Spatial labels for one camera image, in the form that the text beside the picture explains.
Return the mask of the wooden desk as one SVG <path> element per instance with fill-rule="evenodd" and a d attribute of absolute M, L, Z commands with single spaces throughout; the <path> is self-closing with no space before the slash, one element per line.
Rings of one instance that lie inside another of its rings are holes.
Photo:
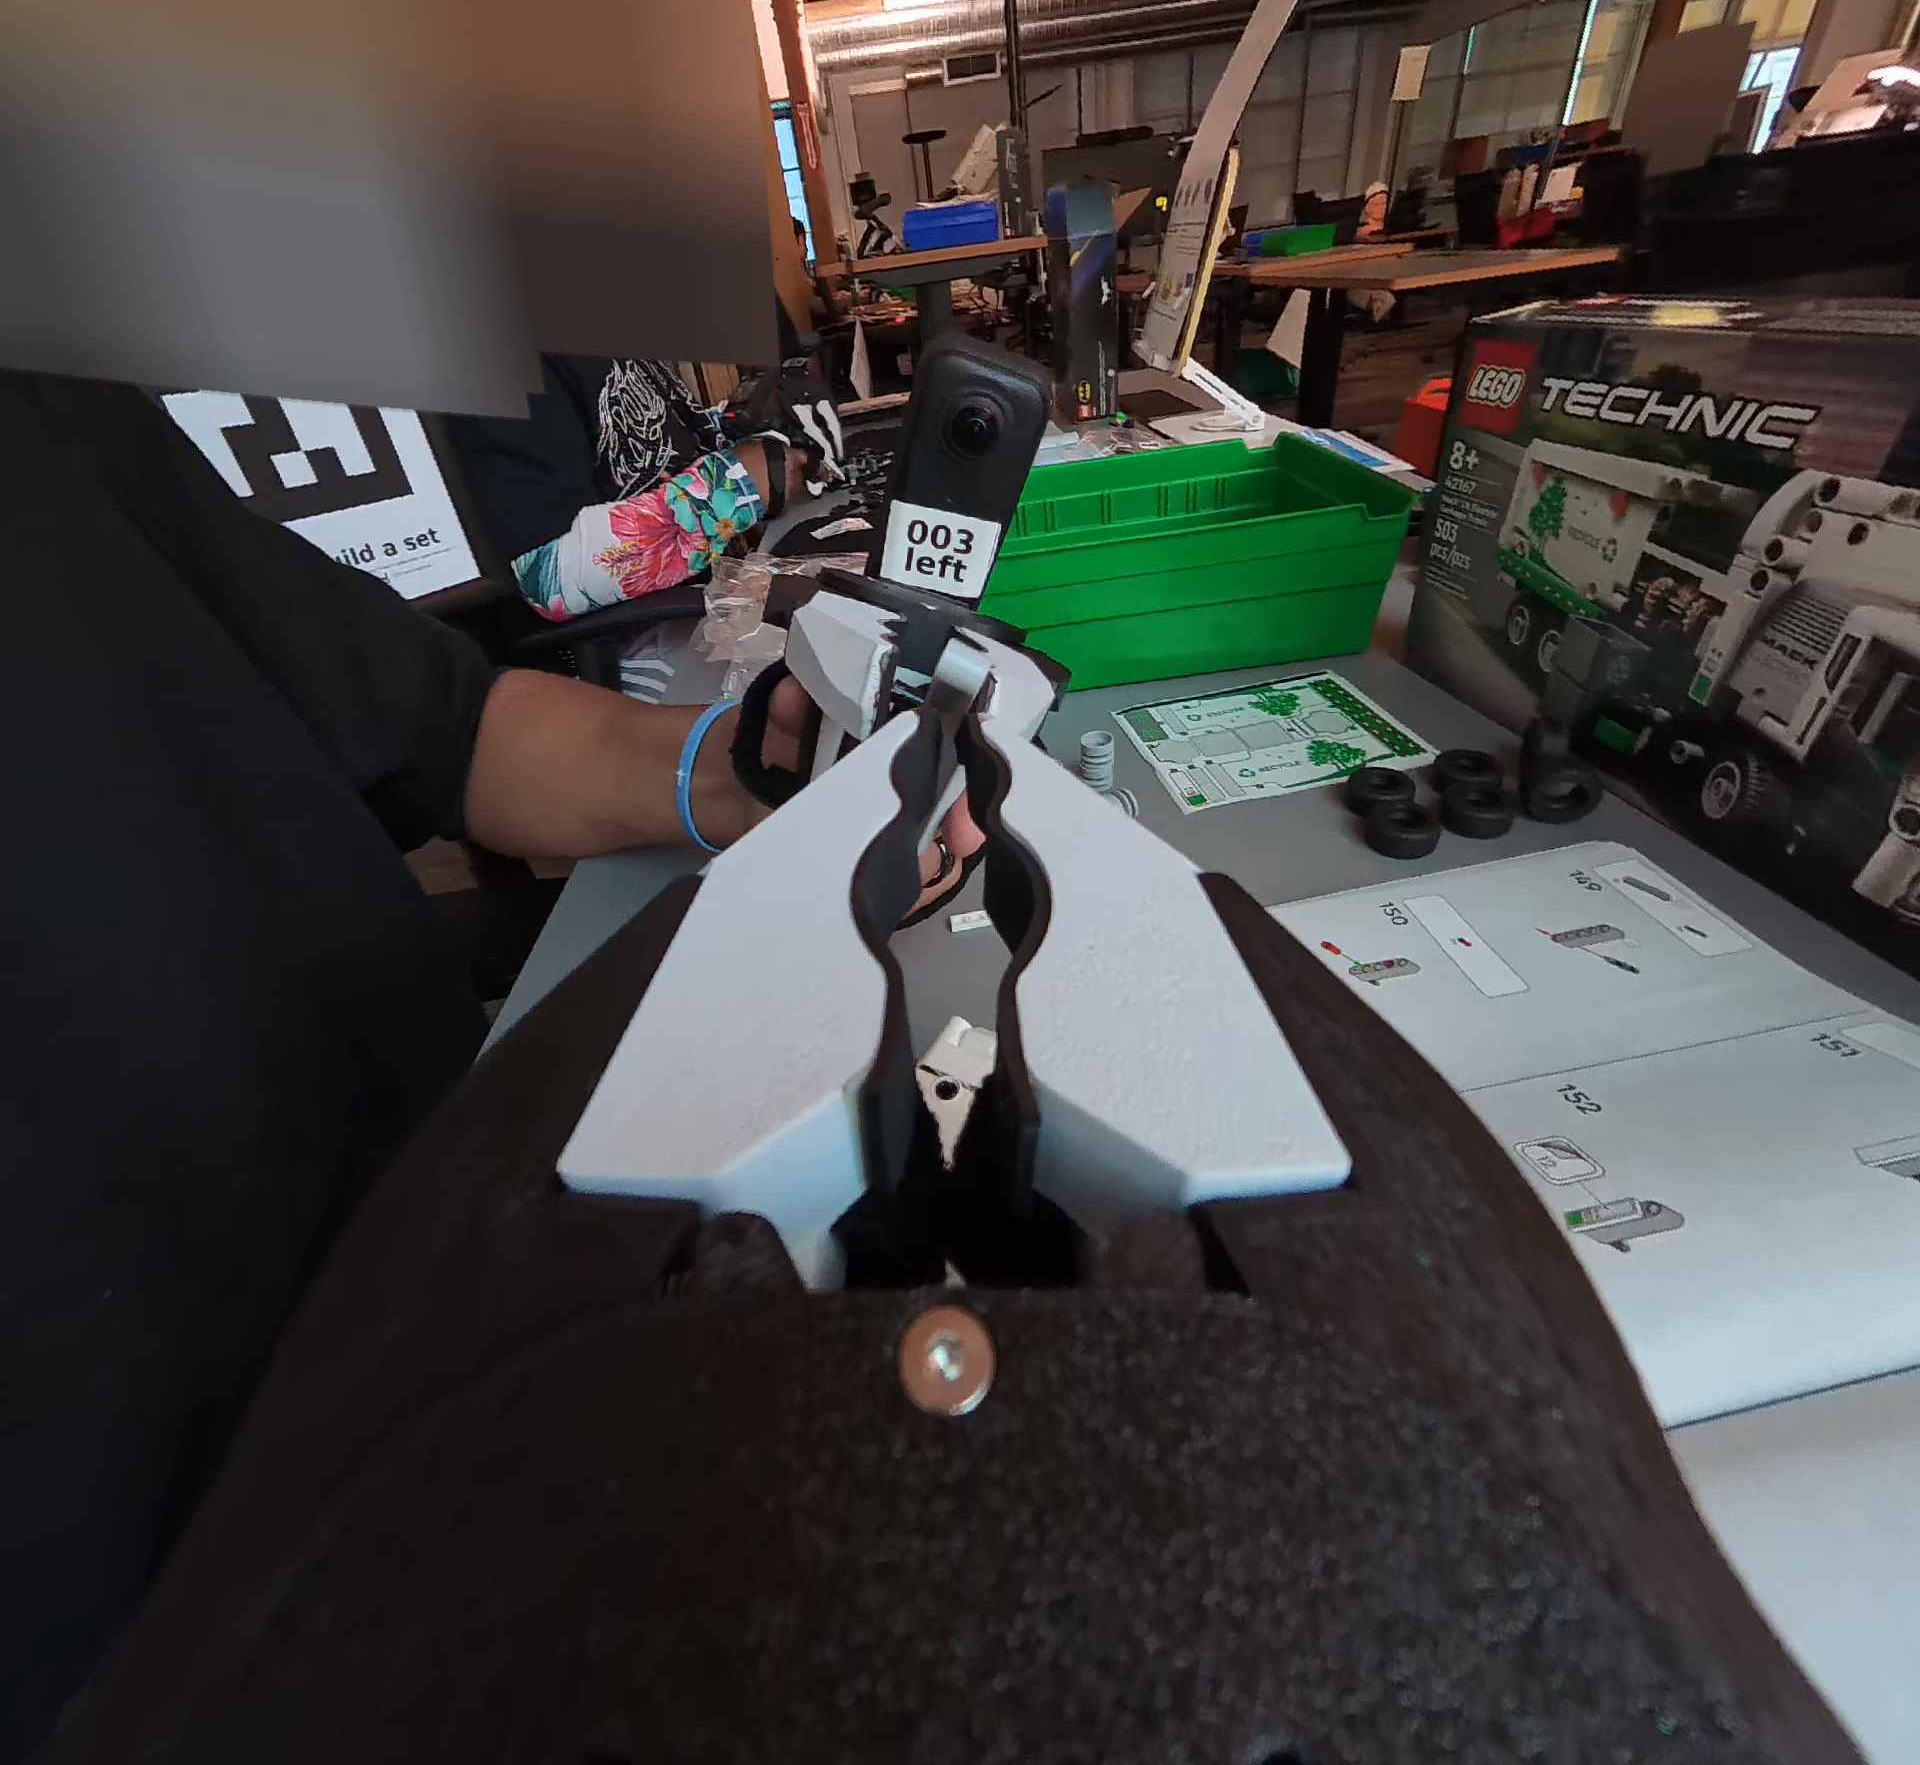
<path fill-rule="evenodd" d="M 1307 291 L 1311 315 L 1302 332 L 1299 421 L 1335 427 L 1338 363 L 1348 332 L 1351 292 L 1419 292 L 1451 287 L 1497 287 L 1585 271 L 1629 258 L 1629 245 L 1562 245 L 1562 250 L 1411 250 L 1406 243 L 1338 245 L 1293 258 L 1236 258 L 1214 267 L 1218 291 L 1214 370 L 1227 378 L 1227 362 L 1243 343 L 1244 299 L 1254 291 Z"/>

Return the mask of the person's black shirt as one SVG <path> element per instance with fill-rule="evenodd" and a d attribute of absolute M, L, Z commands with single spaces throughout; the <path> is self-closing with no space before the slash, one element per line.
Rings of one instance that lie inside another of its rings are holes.
<path fill-rule="evenodd" d="M 482 1044 L 405 854 L 465 823 L 491 681 L 140 387 L 5 370 L 5 1762 Z"/>

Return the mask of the instruction booklet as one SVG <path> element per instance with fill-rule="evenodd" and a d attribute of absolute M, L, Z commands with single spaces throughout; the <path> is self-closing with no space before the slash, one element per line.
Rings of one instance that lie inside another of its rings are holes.
<path fill-rule="evenodd" d="M 1665 1424 L 1918 1366 L 1918 1024 L 1615 842 L 1272 918 L 1477 1112 Z"/>

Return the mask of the person's left hand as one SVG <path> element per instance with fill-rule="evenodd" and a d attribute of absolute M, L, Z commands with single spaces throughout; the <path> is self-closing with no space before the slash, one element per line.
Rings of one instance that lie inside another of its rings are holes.
<path fill-rule="evenodd" d="M 776 810 L 776 793 L 793 793 L 811 769 L 811 730 L 818 711 L 803 686 L 789 670 L 764 676 L 741 698 L 741 721 L 733 739 L 733 763 L 747 793 L 754 793 L 754 828 Z M 941 914 L 969 881 L 977 854 L 986 835 L 972 817 L 965 793 L 959 789 L 939 831 L 924 842 L 922 896 L 906 914 L 911 922 L 924 922 Z"/>

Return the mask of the wooden clipboard stand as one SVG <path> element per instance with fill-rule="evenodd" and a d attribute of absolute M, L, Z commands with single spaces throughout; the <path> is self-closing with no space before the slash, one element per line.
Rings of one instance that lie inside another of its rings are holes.
<path fill-rule="evenodd" d="M 1194 351 L 1218 243 L 1236 199 L 1236 134 L 1299 0 L 1258 0 L 1182 157 L 1170 199 L 1161 276 L 1142 315 L 1135 357 L 1164 375 L 1180 375 Z"/>

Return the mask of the pile of black rubber tyres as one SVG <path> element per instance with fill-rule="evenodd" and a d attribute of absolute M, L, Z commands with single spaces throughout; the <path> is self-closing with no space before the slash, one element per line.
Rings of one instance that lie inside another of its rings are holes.
<path fill-rule="evenodd" d="M 1519 817 L 1576 823 L 1601 810 L 1607 793 L 1592 759 L 1576 758 L 1572 730 L 1536 719 L 1523 725 L 1519 768 L 1474 747 L 1440 751 L 1427 776 L 1361 768 L 1340 788 L 1340 805 L 1356 817 L 1372 853 L 1414 861 L 1437 853 L 1444 835 L 1470 842 L 1504 837 Z"/>

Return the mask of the another person's forearm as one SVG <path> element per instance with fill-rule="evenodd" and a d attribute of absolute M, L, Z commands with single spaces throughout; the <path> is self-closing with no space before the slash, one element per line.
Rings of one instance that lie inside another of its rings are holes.
<path fill-rule="evenodd" d="M 510 559 L 517 595 L 546 619 L 572 619 L 676 591 L 737 552 L 768 519 L 756 443 L 693 459 L 622 500 L 585 505 L 567 530 Z"/>

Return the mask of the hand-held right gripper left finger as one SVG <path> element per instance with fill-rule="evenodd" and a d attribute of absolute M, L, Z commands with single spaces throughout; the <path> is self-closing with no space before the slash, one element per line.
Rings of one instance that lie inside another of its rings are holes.
<path fill-rule="evenodd" d="M 947 769 L 939 716 L 904 711 L 707 865 L 558 1155 L 568 1193 L 764 1218 L 811 1289 L 941 1282 L 890 937 Z"/>

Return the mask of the grey lego beam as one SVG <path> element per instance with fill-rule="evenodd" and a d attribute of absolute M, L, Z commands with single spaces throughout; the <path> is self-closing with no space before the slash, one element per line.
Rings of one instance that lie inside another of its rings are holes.
<path fill-rule="evenodd" d="M 969 635 L 947 635 L 928 677 L 924 708 L 939 719 L 939 734 L 954 743 L 959 730 L 991 698 L 997 669 L 990 652 Z"/>

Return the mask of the black framed task sign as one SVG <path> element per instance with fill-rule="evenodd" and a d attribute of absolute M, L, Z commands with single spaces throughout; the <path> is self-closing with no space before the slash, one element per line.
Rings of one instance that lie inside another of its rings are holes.
<path fill-rule="evenodd" d="M 427 600 L 482 578 L 418 411 L 163 387 L 156 404 L 265 521 Z"/>

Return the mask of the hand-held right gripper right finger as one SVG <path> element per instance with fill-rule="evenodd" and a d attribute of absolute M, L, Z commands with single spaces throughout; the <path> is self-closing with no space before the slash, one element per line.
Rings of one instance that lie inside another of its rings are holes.
<path fill-rule="evenodd" d="M 1351 1180 L 1275 997 L 1281 926 L 1019 734 L 965 721 L 983 906 L 1009 961 L 954 1144 L 954 1272 L 1072 1283 L 1080 1245 Z"/>

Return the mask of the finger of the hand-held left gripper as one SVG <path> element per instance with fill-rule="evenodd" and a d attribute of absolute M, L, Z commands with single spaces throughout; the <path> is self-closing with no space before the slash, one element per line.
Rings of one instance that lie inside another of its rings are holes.
<path fill-rule="evenodd" d="M 892 711 L 900 617 L 872 600 L 818 591 L 789 626 L 786 669 L 818 711 L 814 758 L 844 758 Z"/>
<path fill-rule="evenodd" d="M 1057 704 L 1065 669 L 1046 655 L 990 655 L 991 691 L 983 698 L 983 721 L 1003 739 L 1036 739 Z"/>

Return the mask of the lego set box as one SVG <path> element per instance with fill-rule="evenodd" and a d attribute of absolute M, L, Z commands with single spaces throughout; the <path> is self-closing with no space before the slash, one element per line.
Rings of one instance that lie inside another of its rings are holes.
<path fill-rule="evenodd" d="M 1408 664 L 1918 973 L 1918 299 L 1474 321 Z"/>

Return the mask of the dark tall carton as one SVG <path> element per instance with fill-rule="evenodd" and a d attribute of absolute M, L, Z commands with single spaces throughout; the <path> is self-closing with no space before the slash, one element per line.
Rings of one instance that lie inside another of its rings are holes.
<path fill-rule="evenodd" d="M 1120 375 L 1138 367 L 1123 343 L 1120 232 L 1150 199 L 1113 181 L 1053 183 L 1044 199 L 1052 375 L 1057 421 L 1086 427 L 1120 409 Z"/>

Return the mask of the person's left forearm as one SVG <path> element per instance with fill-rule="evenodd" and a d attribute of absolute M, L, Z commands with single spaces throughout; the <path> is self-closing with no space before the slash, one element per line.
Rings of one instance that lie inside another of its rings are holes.
<path fill-rule="evenodd" d="M 508 860 L 684 845 L 679 758 L 697 704 L 506 670 L 482 708 L 462 835 Z"/>

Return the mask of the green plastic bin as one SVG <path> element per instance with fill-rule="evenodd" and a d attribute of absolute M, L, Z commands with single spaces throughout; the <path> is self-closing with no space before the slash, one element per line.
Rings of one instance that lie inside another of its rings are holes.
<path fill-rule="evenodd" d="M 1356 655 L 1414 505 L 1293 434 L 1036 468 L 983 613 L 1077 691 Z"/>

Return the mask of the blue wristband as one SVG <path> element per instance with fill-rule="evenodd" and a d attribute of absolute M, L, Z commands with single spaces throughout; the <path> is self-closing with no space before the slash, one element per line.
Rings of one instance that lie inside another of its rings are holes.
<path fill-rule="evenodd" d="M 676 759 L 676 810 L 689 845 L 724 853 L 754 828 L 754 793 L 741 783 L 733 739 L 741 698 L 708 702 L 684 725 Z"/>

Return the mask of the sticker sheet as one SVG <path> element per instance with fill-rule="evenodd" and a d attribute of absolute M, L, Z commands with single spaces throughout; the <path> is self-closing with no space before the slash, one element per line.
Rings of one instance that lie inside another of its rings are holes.
<path fill-rule="evenodd" d="M 1113 721 L 1182 815 L 1338 788 L 1361 768 L 1427 769 L 1437 758 L 1431 743 L 1329 669 L 1135 702 Z"/>

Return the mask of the clear plastic bags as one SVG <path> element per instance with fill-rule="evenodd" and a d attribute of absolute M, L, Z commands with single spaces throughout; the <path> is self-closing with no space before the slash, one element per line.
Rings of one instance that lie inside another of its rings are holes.
<path fill-rule="evenodd" d="M 724 559 L 707 583 L 693 649 L 725 676 L 754 676 L 786 655 L 786 619 L 825 568 L 859 574 L 857 552 Z"/>

